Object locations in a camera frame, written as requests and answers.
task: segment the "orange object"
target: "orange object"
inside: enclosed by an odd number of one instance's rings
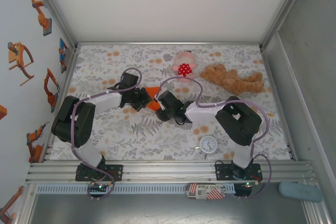
[[[56,79],[55,79],[52,71],[49,68],[47,68],[47,75],[46,75],[46,78],[44,79],[44,90],[47,93],[48,102],[49,102],[49,104],[51,106],[51,112],[53,113],[53,111],[55,109],[56,102],[57,102],[58,93],[53,94],[53,93],[51,93],[48,90],[48,81],[49,81],[49,78],[51,78],[51,80],[54,82],[54,84],[57,87],[57,92],[59,92],[60,88],[59,88],[58,82],[56,81]]]
[[[0,209],[0,220],[4,224],[12,223],[12,216],[8,216],[7,211],[12,206],[12,204],[17,200],[17,198],[20,197],[20,195],[22,194],[22,191],[23,191],[23,186],[20,186],[17,193],[9,200],[9,202],[7,202],[7,204],[3,208]]]
[[[33,6],[33,8],[36,9],[38,13],[37,18],[41,27],[43,27],[43,35],[46,36],[48,34],[51,34],[51,18],[46,18],[40,8],[41,6],[44,6],[44,3],[42,1],[31,0],[31,5]]]
[[[7,115],[7,109],[0,105],[0,120]]]
[[[36,145],[33,147],[32,143],[38,140],[43,133],[43,129],[46,127],[47,123],[44,125],[41,125],[38,130],[36,130],[34,133],[27,133],[27,145],[30,153],[30,158],[29,162],[30,163],[37,163],[40,159],[40,155],[42,152],[42,146],[41,145]]]
[[[33,147],[31,144],[28,145],[29,148],[29,152],[30,152],[30,158],[29,158],[29,162],[30,163],[38,163],[41,153],[42,153],[42,149],[43,147],[41,145],[36,145],[35,147]]]
[[[59,62],[61,63],[62,69],[67,70],[67,65],[64,63],[64,61],[59,60]]]
[[[30,74],[27,73],[26,67],[29,66],[34,62],[34,59],[32,57],[32,54],[28,50],[28,48],[25,45],[22,45],[20,42],[13,44],[12,42],[8,43],[8,62],[12,63],[15,61],[15,65],[11,66],[9,70],[12,70],[15,67],[18,67],[22,73],[28,78],[26,81],[20,84],[22,86],[25,84],[27,81],[32,79],[34,76],[31,76]],[[26,51],[28,54],[28,57],[30,59],[30,62],[25,65],[24,60],[23,60],[23,53]]]
[[[151,96],[151,98],[153,99],[153,101],[151,101],[148,105],[147,108],[153,110],[153,111],[157,111],[160,108],[160,105],[158,102],[156,102],[154,100],[154,96],[157,94],[159,87],[147,87],[145,88],[147,93]]]

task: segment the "blue eraser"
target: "blue eraser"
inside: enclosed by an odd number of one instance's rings
[[[279,193],[284,197],[293,199],[313,202],[322,201],[322,192],[316,186],[309,186],[294,182],[281,182],[279,185]]]

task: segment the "aluminum frame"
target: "aluminum frame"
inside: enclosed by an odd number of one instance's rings
[[[281,26],[283,20],[286,18],[287,14],[291,10],[291,7],[296,0],[286,0],[283,4],[281,10],[279,11],[275,21],[270,27],[265,39],[263,41],[263,48],[268,44],[272,35],[277,32]],[[51,15],[55,18],[58,25],[60,26],[62,32],[66,35],[67,39],[70,41],[70,47],[75,48],[76,41],[73,35],[67,29],[67,25],[64,22],[62,15],[57,11],[57,6],[53,0],[44,0],[46,6],[49,7]],[[254,42],[86,42],[79,43],[81,45],[116,45],[116,44],[206,44],[206,45],[255,45]],[[76,65],[78,54],[74,54],[71,57],[71,62],[67,71],[67,78],[63,88],[63,92],[60,96],[62,100],[66,96],[66,90],[70,84],[73,69]],[[270,84],[275,91],[275,102],[277,105],[278,112],[280,114],[280,119],[283,123],[283,130],[286,136],[286,140],[291,145],[291,150],[294,157],[296,158],[295,150],[293,150],[292,140],[288,131],[286,119],[283,115],[283,110],[281,103],[279,101],[278,94],[276,92],[276,87],[274,85],[274,80],[272,78],[267,61],[265,61],[265,67],[267,74],[270,78]],[[74,181],[76,167],[79,164],[77,161],[50,161],[50,151],[52,148],[53,137],[49,136],[48,146],[43,150],[41,155],[41,160],[44,163],[34,163],[31,165],[27,180],[26,189],[24,194],[24,206],[20,211],[20,215],[13,220],[13,223],[29,223],[29,216],[34,211],[34,202],[36,198],[36,191],[38,185],[43,183],[66,183],[66,184],[78,184]],[[211,161],[166,161],[166,162],[150,162],[150,161],[107,161],[107,164],[123,164],[124,165],[124,175],[123,181],[118,183],[123,184],[144,184],[144,183],[190,183],[190,182],[214,182],[216,180],[214,162]],[[268,165],[265,161],[259,161],[264,178],[269,175]],[[273,169],[273,179],[272,182],[281,181],[293,181],[301,182],[305,184],[311,184],[318,186],[317,179],[315,178],[315,173],[313,167],[309,162],[302,161],[271,161]],[[309,223],[331,223],[327,208],[325,203],[315,204],[311,202],[303,202],[303,208],[306,211],[307,221]]]

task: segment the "cable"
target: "cable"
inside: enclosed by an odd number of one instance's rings
[[[140,72],[138,69],[136,69],[136,68],[128,68],[128,69],[126,69],[126,70],[122,73],[121,78],[123,77],[124,73],[126,73],[128,70],[136,70],[136,71],[139,73],[140,76],[139,76],[139,81],[137,82],[137,84],[135,84],[134,86],[132,86],[132,87],[130,87],[130,88],[126,88],[126,89],[122,89],[122,90],[107,90],[106,92],[99,93],[99,94],[95,94],[95,95],[93,95],[93,96],[91,96],[91,97],[85,97],[85,98],[79,100],[79,101],[75,104],[74,109],[73,109],[73,111],[72,111],[72,115],[71,115],[70,136],[71,136],[71,150],[72,150],[72,153],[74,154],[74,156],[75,156],[77,159],[79,159],[79,160],[82,162],[82,164],[84,164],[85,166],[87,166],[87,167],[89,167],[89,168],[91,168],[91,169],[94,169],[94,170],[96,170],[96,171],[98,171],[98,172],[100,172],[100,173],[103,173],[104,175],[108,176],[108,177],[111,179],[111,181],[112,181],[112,184],[109,183],[109,186],[112,185],[112,188],[111,188],[105,195],[103,195],[102,197],[97,198],[97,200],[99,200],[99,199],[104,199],[105,197],[107,197],[107,196],[114,190],[114,184],[115,184],[115,181],[114,181],[114,178],[113,178],[112,175],[110,175],[109,173],[105,172],[104,170],[98,169],[98,168],[96,168],[96,167],[94,167],[94,166],[88,164],[87,162],[85,162],[85,161],[84,161],[84,160],[77,154],[76,149],[75,149],[75,116],[76,116],[76,111],[77,111],[78,106],[79,106],[82,102],[85,102],[85,101],[87,101],[87,100],[90,100],[90,99],[93,99],[93,98],[96,98],[96,97],[100,97],[101,95],[106,95],[106,94],[116,93],[116,92],[120,92],[120,91],[123,92],[123,91],[128,91],[128,90],[131,90],[131,89],[136,88],[136,87],[140,84],[140,82],[141,82],[141,80],[142,80],[142,74],[141,74],[141,72]],[[88,190],[87,190],[87,195],[91,198],[91,200],[93,200],[93,197],[92,197],[92,195],[90,195],[90,189],[92,189],[93,187],[94,187],[94,185],[93,185],[93,186],[90,186],[90,187],[88,188]]]
[[[269,130],[269,118],[267,117],[265,111],[264,111],[260,106],[254,104],[254,103],[252,103],[252,102],[244,101],[244,100],[231,100],[231,101],[225,101],[225,102],[215,103],[215,104],[211,104],[211,105],[201,105],[201,104],[199,104],[198,101],[200,100],[200,98],[201,98],[201,96],[202,96],[202,93],[203,93],[203,87],[202,87],[202,84],[200,84],[200,83],[199,83],[198,81],[196,81],[195,79],[192,79],[192,78],[189,78],[189,77],[184,77],[184,76],[174,76],[174,77],[170,77],[170,78],[164,80],[164,81],[161,83],[161,85],[160,85],[160,87],[159,87],[159,90],[157,91],[157,94],[155,95],[156,97],[158,97],[158,95],[159,95],[159,93],[160,93],[160,91],[161,91],[162,86],[163,86],[166,82],[168,82],[168,81],[170,81],[170,80],[172,80],[172,79],[187,79],[187,80],[191,80],[191,81],[193,81],[193,82],[195,82],[196,84],[199,85],[199,87],[201,88],[201,91],[200,91],[200,93],[198,94],[198,96],[197,96],[197,98],[196,98],[196,101],[195,101],[196,105],[197,105],[199,108],[215,108],[215,107],[218,107],[218,106],[225,106],[225,105],[228,105],[228,104],[231,104],[231,103],[244,103],[244,104],[248,104],[248,105],[251,105],[251,106],[256,107],[256,108],[262,113],[262,115],[263,115],[263,117],[264,117],[264,119],[265,119],[266,129],[265,129],[264,133],[263,133],[261,136],[257,137],[257,138],[254,139],[253,142],[252,142],[252,147],[251,147],[250,155],[251,155],[251,157],[253,156],[254,143],[255,143],[256,141],[262,139],[263,137],[265,137],[266,134],[268,133],[268,130]],[[259,157],[259,156],[264,157],[264,158],[266,159],[267,163],[268,163],[268,166],[269,166],[269,177],[268,177],[268,181],[267,181],[267,184],[265,185],[265,187],[264,187],[260,192],[258,192],[257,194],[255,194],[255,195],[253,195],[253,196],[246,197],[246,199],[252,199],[252,198],[255,198],[255,197],[259,196],[260,194],[262,194],[262,193],[266,190],[266,188],[268,187],[268,185],[269,185],[269,183],[270,183],[270,180],[271,180],[271,178],[272,178],[272,168],[271,168],[271,163],[270,163],[269,159],[268,159],[264,154],[257,154],[255,157],[253,157],[253,159],[255,159],[256,157]]]
[[[266,134],[268,133],[268,130],[269,130],[269,118],[267,117],[267,114],[265,113],[265,111],[264,111],[260,106],[256,105],[256,104],[253,103],[253,102],[249,102],[249,101],[245,101],[245,100],[231,100],[231,101],[219,102],[219,103],[215,103],[215,104],[211,104],[211,105],[202,105],[202,104],[199,103],[199,100],[200,100],[200,98],[201,98],[201,96],[202,96],[202,93],[203,93],[203,86],[202,86],[202,84],[200,84],[200,83],[199,83],[198,81],[196,81],[195,79],[192,79],[192,78],[189,78],[189,77],[184,77],[184,76],[174,76],[174,77],[170,77],[170,78],[168,78],[168,79],[165,79],[165,80],[161,83],[161,85],[160,85],[160,87],[159,87],[159,90],[157,91],[157,93],[156,93],[155,96],[158,97],[158,96],[159,96],[159,93],[160,93],[160,91],[161,91],[162,86],[163,86],[166,82],[168,82],[168,81],[170,81],[170,80],[173,80],[173,79],[187,79],[187,80],[191,80],[191,81],[193,81],[193,82],[195,82],[196,84],[199,85],[199,87],[201,88],[201,91],[200,91],[200,93],[198,94],[198,96],[197,96],[197,98],[196,98],[196,101],[195,101],[197,107],[199,107],[199,108],[215,108],[215,107],[218,107],[218,106],[225,106],[225,105],[228,105],[228,104],[231,104],[231,103],[244,103],[244,104],[248,104],[248,105],[251,105],[251,106],[256,107],[256,108],[261,112],[261,114],[263,115],[263,117],[264,117],[264,119],[265,119],[266,129],[265,129],[264,133],[263,133],[261,136],[257,137],[257,138],[254,139],[253,142],[252,142],[252,147],[251,147],[250,155],[251,155],[251,157],[253,156],[254,143],[255,143],[256,141],[262,139],[263,137],[265,137]]]
[[[247,196],[247,197],[245,197],[245,199],[253,199],[253,198],[255,198],[255,197],[260,196],[260,195],[266,190],[266,188],[268,187],[268,185],[269,185],[269,183],[271,182],[271,179],[272,179],[272,167],[271,167],[271,162],[269,161],[269,159],[268,159],[264,154],[257,154],[257,155],[255,155],[254,158],[259,157],[259,156],[264,157],[264,158],[266,159],[267,163],[268,163],[268,167],[269,167],[269,176],[268,176],[268,180],[267,180],[266,185],[264,186],[264,188],[263,188],[260,192],[258,192],[257,194],[254,194],[254,195],[252,195],[252,196]]]

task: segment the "white clock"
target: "white clock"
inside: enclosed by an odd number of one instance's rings
[[[217,141],[212,136],[204,136],[200,140],[200,149],[205,154],[214,153],[217,150]]]

